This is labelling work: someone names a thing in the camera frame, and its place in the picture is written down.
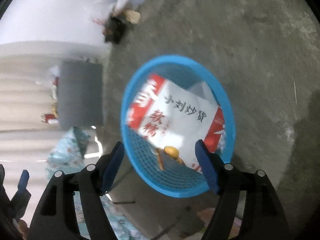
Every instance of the gray concrete ground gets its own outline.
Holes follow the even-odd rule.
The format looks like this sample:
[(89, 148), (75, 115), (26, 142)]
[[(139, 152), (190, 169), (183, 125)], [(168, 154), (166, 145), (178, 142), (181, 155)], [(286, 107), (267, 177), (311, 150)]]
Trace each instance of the gray concrete ground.
[[(243, 171), (266, 171), (290, 228), (298, 232), (320, 196), (320, 26), (308, 5), (304, 0), (147, 0), (140, 12), (141, 23), (113, 48), (105, 69), (106, 150), (121, 139), (121, 99), (133, 73), (162, 54), (191, 57), (218, 78), (230, 98), (237, 128), (233, 163)], [(130, 168), (126, 160), (121, 173)], [(164, 196), (135, 171), (111, 195), (137, 201), (120, 208), (147, 237), (190, 205), (192, 211), (166, 236), (171, 239), (201, 228), (196, 211), (217, 201), (212, 193)]]

